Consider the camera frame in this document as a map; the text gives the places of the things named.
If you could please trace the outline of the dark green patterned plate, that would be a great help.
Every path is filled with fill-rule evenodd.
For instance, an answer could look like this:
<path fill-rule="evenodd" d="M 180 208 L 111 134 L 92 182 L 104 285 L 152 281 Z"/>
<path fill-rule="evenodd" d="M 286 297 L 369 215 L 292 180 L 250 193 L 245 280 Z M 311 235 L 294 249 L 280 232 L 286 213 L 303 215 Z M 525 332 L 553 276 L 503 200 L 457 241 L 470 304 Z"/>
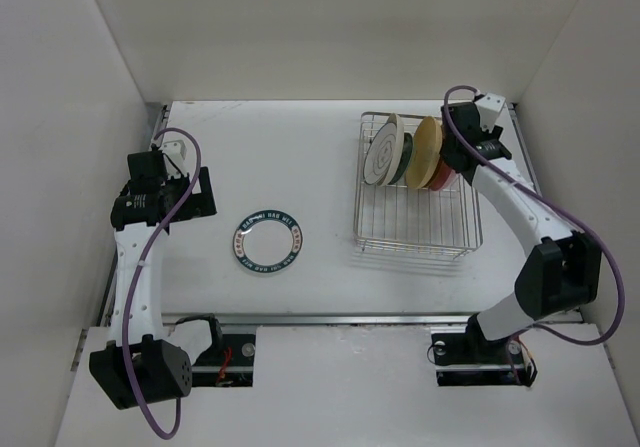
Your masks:
<path fill-rule="evenodd" d="M 397 184 L 401 178 L 403 177 L 403 175 L 405 174 L 410 162 L 411 162 L 411 157 L 413 155 L 413 136 L 408 133 L 405 132 L 404 133 L 404 143 L 403 143 L 403 149 L 401 152 L 401 157 L 400 157 L 400 162 L 398 164 L 398 167 L 396 169 L 396 172 L 394 174 L 394 176 L 392 177 L 391 181 L 389 182 L 389 185 L 395 185 Z"/>

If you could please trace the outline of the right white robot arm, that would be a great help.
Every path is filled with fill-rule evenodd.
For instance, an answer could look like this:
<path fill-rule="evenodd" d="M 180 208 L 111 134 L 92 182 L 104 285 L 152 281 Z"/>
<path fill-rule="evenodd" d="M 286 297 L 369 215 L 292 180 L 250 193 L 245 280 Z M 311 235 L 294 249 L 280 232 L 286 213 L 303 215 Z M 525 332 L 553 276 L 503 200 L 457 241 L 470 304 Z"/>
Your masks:
<path fill-rule="evenodd" d="M 511 294 L 472 315 L 448 364 L 497 364 L 508 343 L 536 321 L 595 300 L 602 249 L 538 201 L 531 182 L 501 142 L 502 127 L 484 128 L 479 102 L 442 107 L 444 163 L 482 194 L 518 239 L 526 257 Z"/>

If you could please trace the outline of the beige yellow plate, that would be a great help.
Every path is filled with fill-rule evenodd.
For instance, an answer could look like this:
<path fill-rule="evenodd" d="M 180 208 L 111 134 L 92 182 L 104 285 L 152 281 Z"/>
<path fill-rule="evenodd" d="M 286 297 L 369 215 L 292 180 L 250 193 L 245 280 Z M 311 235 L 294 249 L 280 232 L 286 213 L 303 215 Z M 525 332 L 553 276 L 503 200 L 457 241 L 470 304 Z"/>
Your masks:
<path fill-rule="evenodd" d="M 441 122 L 425 117 L 413 135 L 413 154 L 405 173 L 408 188 L 420 189 L 428 184 L 437 169 L 442 144 Z"/>

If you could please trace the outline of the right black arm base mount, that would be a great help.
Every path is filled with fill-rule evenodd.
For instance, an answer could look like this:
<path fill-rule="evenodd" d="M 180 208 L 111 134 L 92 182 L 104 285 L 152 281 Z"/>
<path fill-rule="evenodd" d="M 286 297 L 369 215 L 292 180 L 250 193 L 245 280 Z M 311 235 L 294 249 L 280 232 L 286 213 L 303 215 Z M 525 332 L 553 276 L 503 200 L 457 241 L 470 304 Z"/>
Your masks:
<path fill-rule="evenodd" d="M 536 362 L 519 339 L 475 347 L 465 333 L 435 332 L 427 354 L 439 387 L 530 388 L 538 376 Z"/>

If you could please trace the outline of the pink plate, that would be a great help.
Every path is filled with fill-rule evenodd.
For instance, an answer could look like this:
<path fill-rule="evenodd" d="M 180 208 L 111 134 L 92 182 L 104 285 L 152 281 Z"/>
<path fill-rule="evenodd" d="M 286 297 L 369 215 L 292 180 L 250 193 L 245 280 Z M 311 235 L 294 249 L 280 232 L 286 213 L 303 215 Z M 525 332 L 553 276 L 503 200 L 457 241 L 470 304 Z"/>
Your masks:
<path fill-rule="evenodd" d="M 449 167 L 444 161 L 442 162 L 442 168 L 439 174 L 438 179 L 433 184 L 431 191 L 440 191 L 446 187 L 448 187 L 456 177 L 456 172 Z"/>

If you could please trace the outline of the white plate with black rings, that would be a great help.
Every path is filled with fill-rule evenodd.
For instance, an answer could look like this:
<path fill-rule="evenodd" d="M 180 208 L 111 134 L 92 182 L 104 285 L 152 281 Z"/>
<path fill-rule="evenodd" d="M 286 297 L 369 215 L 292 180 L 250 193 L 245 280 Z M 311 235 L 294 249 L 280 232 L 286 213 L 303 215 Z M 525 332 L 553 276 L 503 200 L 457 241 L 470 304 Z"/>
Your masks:
<path fill-rule="evenodd" d="M 404 123 L 396 113 L 391 113 L 368 147 L 363 166 L 364 182 L 379 186 L 390 184 L 399 167 L 403 147 Z"/>

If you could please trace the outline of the brown yellow patterned plate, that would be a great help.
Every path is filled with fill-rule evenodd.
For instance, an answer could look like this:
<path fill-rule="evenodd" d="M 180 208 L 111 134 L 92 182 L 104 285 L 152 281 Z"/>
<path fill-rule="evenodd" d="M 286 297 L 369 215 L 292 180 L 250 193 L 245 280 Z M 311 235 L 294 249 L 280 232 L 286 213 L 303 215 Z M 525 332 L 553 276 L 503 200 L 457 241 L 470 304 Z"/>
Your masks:
<path fill-rule="evenodd" d="M 436 182 L 436 180 L 437 180 L 437 179 L 438 179 L 438 177 L 439 177 L 439 174 L 440 174 L 441 168 L 442 168 L 442 162 L 439 162 L 439 163 L 438 163 L 438 165 L 437 165 L 437 167 L 436 167 L 436 170 L 434 171 L 434 174 L 433 174 L 433 175 L 432 175 L 432 177 L 429 179 L 429 181 L 428 181 L 428 183 L 426 184 L 426 187 L 425 187 L 425 188 L 427 188 L 427 189 L 432 189 L 433 184 Z"/>

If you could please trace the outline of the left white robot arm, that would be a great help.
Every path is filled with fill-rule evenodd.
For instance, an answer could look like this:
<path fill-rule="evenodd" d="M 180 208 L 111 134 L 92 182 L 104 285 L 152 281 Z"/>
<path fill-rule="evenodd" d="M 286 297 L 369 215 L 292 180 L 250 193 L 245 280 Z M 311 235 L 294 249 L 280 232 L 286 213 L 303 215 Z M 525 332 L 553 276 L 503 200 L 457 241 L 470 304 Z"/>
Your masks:
<path fill-rule="evenodd" d="M 164 326 L 162 265 L 171 224 L 216 213 L 209 172 L 194 177 L 184 165 L 183 142 L 174 141 L 128 156 L 130 179 L 116 198 L 111 225 L 117 247 L 116 292 L 106 346 L 91 353 L 89 370 L 119 410 L 137 406 L 131 383 L 146 403 L 186 397 L 196 361 L 223 354 L 218 320 L 199 314 Z M 188 188 L 196 179 L 199 193 Z"/>

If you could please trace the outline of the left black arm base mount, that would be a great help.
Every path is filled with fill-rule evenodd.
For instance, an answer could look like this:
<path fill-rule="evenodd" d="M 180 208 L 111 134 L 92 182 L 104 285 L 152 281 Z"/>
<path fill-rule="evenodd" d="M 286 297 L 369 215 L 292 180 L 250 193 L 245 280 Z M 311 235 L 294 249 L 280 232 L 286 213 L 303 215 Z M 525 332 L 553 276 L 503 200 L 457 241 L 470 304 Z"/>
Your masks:
<path fill-rule="evenodd" d="M 252 387 L 255 355 L 255 334 L 225 334 L 222 346 L 207 349 L 192 367 L 193 387 Z"/>

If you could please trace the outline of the green rimmed white plate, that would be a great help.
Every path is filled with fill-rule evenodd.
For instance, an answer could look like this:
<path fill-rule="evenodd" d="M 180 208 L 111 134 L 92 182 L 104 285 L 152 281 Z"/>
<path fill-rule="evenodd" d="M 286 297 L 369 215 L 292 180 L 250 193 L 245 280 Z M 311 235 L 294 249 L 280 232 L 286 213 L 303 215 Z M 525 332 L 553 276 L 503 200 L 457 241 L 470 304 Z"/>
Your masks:
<path fill-rule="evenodd" d="M 290 267 L 303 247 L 300 224 L 280 210 L 265 209 L 244 218 L 233 235 L 233 254 L 247 271 L 274 275 Z"/>

